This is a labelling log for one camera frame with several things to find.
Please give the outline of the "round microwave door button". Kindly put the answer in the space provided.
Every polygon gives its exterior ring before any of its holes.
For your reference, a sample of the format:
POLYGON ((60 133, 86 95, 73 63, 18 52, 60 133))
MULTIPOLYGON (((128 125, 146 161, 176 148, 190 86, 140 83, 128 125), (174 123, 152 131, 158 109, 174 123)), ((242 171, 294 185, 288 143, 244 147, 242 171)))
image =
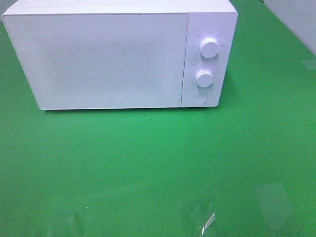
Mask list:
POLYGON ((208 95, 206 93, 198 93, 193 97, 193 101, 197 104, 205 104, 208 100, 208 95))

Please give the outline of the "white microwave knob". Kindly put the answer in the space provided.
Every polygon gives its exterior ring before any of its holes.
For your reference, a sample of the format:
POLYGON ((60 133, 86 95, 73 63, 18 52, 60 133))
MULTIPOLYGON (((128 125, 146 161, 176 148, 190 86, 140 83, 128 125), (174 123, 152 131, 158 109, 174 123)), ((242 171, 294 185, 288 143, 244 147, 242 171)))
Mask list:
POLYGON ((199 44, 199 50, 202 57, 210 59, 219 52, 219 43, 214 37, 204 38, 199 44))
POLYGON ((196 73, 196 82, 199 87, 209 87, 214 82, 213 73, 210 70, 200 70, 196 73))

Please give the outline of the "white microwave door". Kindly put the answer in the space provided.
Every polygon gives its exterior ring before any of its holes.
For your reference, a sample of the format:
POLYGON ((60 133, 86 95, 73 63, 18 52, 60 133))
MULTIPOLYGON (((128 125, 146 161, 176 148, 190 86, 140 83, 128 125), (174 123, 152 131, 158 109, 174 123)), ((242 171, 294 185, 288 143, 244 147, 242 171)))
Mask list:
POLYGON ((179 107, 185 13, 5 15, 39 108, 179 107))

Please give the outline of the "white microwave oven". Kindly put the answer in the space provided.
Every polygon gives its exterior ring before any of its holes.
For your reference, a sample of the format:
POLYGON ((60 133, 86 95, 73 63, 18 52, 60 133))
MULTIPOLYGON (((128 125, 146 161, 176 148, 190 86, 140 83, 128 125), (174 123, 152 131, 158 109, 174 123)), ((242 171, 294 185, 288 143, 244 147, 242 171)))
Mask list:
POLYGON ((182 97, 177 108, 215 107, 219 104, 238 18, 228 0, 19 0, 1 18, 4 23, 5 15, 178 13, 187 14, 188 19, 182 97), (218 54, 210 59, 202 57, 199 50, 200 42, 207 37, 214 37, 219 43, 218 54), (205 69, 213 73, 214 82, 202 88, 197 85, 196 73, 205 69), (201 92, 208 95, 205 104, 193 101, 201 92))

